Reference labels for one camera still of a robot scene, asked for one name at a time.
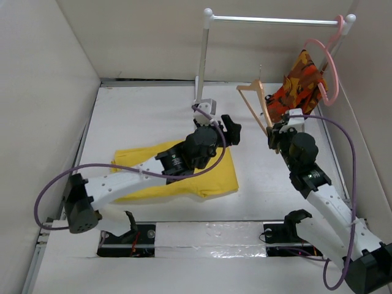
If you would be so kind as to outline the wooden hanger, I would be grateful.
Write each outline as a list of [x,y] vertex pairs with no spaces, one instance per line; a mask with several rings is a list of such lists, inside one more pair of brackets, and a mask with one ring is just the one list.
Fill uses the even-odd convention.
[[[281,85],[279,83],[264,83],[262,81],[263,66],[259,65],[258,77],[250,83],[242,83],[236,87],[237,92],[241,96],[242,100],[246,104],[246,107],[250,111],[252,117],[256,120],[258,126],[261,128],[266,138],[268,138],[268,128],[273,127],[268,107],[266,105],[265,97],[275,92]],[[246,97],[246,93],[253,93],[257,98],[257,109],[254,109],[254,103],[250,102]]]

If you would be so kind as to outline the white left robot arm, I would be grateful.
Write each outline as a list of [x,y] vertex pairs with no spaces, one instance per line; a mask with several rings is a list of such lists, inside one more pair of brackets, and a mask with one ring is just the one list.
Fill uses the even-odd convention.
[[69,231],[80,234],[97,228],[124,243],[133,241],[137,229],[132,213],[109,213],[104,207],[129,194],[211,173],[220,166],[229,146],[239,144],[240,133],[241,125],[229,115],[222,115],[220,121],[208,118],[207,125],[197,124],[185,140],[134,167],[118,167],[114,173],[89,179],[79,173],[72,175],[64,203]]

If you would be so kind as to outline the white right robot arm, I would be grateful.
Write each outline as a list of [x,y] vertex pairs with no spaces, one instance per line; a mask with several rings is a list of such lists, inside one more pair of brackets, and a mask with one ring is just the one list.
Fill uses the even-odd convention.
[[283,234],[290,241],[314,245],[341,270],[354,293],[372,293],[391,283],[391,245],[385,244],[347,206],[330,178],[316,164],[319,152],[314,138],[290,122],[266,130],[268,146],[280,152],[294,188],[328,222],[327,230],[304,209],[285,216]]

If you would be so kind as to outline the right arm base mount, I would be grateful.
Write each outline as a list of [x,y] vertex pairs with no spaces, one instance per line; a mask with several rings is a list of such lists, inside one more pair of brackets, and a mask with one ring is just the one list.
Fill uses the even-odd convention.
[[323,254],[307,241],[293,236],[283,222],[264,222],[259,240],[265,243],[268,257],[320,257]]

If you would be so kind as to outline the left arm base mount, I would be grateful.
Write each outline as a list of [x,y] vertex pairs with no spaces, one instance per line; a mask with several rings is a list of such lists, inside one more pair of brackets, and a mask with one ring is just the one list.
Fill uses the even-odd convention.
[[124,236],[102,232],[97,248],[99,257],[155,257],[156,223],[137,223],[138,232],[126,241]]

